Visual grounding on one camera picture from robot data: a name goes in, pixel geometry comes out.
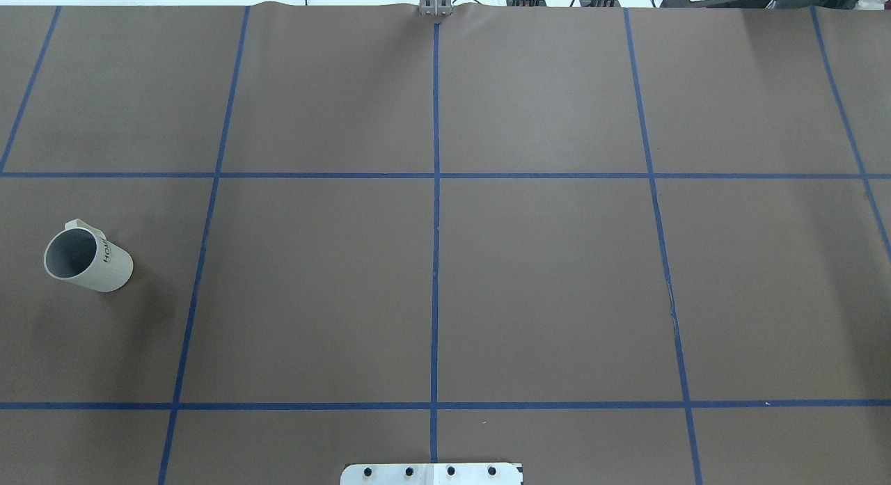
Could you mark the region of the white mug with handle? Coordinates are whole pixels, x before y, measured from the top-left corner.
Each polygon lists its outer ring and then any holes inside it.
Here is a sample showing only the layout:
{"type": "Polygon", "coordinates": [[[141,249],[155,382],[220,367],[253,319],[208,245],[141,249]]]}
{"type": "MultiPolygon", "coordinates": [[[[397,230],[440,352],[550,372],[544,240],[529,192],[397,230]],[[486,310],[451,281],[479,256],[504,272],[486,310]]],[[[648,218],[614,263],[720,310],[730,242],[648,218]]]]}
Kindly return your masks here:
{"type": "Polygon", "coordinates": [[[45,247],[42,266],[49,276],[96,292],[113,292],[134,272],[132,256],[105,233],[73,219],[45,247]]]}

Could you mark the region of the aluminium frame post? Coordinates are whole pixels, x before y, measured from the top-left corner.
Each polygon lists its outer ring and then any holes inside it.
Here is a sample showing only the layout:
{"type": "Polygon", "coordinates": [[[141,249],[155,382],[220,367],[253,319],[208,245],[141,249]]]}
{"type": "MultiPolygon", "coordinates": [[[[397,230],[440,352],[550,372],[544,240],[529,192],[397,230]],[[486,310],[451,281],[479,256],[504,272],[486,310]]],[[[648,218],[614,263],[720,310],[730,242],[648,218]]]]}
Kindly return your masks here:
{"type": "Polygon", "coordinates": [[[426,17],[445,17],[452,14],[452,0],[419,0],[419,13],[426,17]]]}

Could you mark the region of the white column with base plate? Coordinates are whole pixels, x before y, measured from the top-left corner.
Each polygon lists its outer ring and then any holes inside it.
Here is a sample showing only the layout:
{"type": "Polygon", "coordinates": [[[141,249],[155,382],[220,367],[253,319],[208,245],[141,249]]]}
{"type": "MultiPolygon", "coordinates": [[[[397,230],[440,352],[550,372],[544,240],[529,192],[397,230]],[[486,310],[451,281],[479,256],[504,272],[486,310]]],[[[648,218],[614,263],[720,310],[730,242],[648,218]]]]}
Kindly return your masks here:
{"type": "Polygon", "coordinates": [[[340,484],[523,484],[519,463],[363,463],[346,466],[340,484]]]}

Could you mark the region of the brown paper table cover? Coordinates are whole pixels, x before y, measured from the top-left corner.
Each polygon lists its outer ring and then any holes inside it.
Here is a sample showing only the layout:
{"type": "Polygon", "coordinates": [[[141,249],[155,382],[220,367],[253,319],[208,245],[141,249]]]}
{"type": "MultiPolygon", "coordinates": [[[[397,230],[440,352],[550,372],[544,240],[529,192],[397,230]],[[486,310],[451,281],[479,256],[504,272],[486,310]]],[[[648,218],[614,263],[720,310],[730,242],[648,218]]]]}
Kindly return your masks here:
{"type": "Polygon", "coordinates": [[[4,6],[2,482],[888,484],[888,73],[886,10],[4,6]]]}

